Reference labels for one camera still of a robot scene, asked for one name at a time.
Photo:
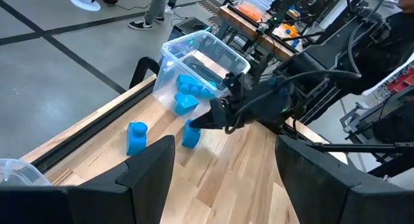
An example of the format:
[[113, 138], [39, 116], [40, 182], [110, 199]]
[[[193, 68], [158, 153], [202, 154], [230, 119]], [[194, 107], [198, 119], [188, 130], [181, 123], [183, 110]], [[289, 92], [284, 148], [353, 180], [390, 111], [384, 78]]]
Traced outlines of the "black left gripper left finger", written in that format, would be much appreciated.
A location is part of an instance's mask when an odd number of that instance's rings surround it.
[[171, 184], [175, 138], [166, 135], [79, 186], [1, 188], [2, 223], [159, 223]]

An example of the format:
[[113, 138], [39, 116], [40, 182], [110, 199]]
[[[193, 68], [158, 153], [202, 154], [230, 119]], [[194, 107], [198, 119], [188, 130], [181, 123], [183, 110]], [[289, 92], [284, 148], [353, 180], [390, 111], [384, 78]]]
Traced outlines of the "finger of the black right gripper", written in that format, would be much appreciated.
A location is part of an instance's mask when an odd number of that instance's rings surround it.
[[189, 123], [189, 126], [197, 129], [223, 129], [227, 124], [226, 102], [220, 98], [209, 101], [210, 110]]

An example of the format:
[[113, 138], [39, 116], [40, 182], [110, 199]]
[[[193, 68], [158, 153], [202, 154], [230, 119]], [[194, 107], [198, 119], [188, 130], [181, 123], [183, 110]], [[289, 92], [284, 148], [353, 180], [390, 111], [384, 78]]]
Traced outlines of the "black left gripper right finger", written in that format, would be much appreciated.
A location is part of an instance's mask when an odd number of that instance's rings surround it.
[[412, 223], [413, 191], [383, 180], [377, 168], [364, 173], [333, 152], [413, 155], [411, 143], [323, 144], [276, 138], [281, 180], [300, 223]]

